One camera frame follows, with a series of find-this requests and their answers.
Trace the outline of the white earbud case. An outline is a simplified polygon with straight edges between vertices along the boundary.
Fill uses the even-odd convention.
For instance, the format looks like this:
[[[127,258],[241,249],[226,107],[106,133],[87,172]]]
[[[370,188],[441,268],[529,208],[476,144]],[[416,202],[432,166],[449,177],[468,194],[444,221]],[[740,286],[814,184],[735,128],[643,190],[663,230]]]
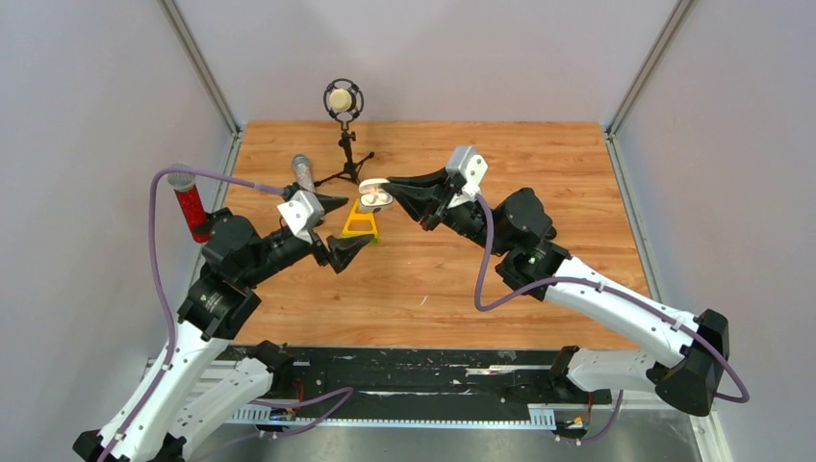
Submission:
[[[359,208],[363,213],[378,213],[394,203],[393,196],[384,189],[389,183],[386,178],[371,178],[359,184]]]

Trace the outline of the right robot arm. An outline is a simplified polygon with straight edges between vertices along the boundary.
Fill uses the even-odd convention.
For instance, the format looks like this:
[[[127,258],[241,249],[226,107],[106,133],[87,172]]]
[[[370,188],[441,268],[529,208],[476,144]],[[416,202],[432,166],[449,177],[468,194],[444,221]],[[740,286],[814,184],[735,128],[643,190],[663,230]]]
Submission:
[[[526,295],[572,309],[636,344],[645,358],[625,360],[565,346],[549,376],[553,395],[566,402],[602,389],[654,392],[674,409],[710,414],[728,363],[728,320],[714,310],[695,315],[631,291],[553,242],[556,232],[531,188],[512,192],[496,207],[459,173],[445,169],[390,177],[384,185],[423,230],[442,224],[483,248],[473,304],[488,312]]]

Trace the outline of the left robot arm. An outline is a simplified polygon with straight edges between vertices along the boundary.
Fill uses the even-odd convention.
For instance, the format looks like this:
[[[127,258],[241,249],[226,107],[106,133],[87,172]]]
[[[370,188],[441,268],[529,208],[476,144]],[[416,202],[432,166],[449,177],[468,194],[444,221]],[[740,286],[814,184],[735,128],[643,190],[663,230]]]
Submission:
[[[199,397],[190,394],[260,306],[260,283],[307,257],[341,272],[373,240],[372,234],[320,238],[316,225],[347,201],[286,192],[278,207],[285,223],[266,236],[227,208],[210,214],[205,263],[177,311],[173,336],[119,412],[102,428],[81,433],[74,451],[85,461],[185,461],[254,398],[286,396],[294,385],[293,357],[270,341]]]

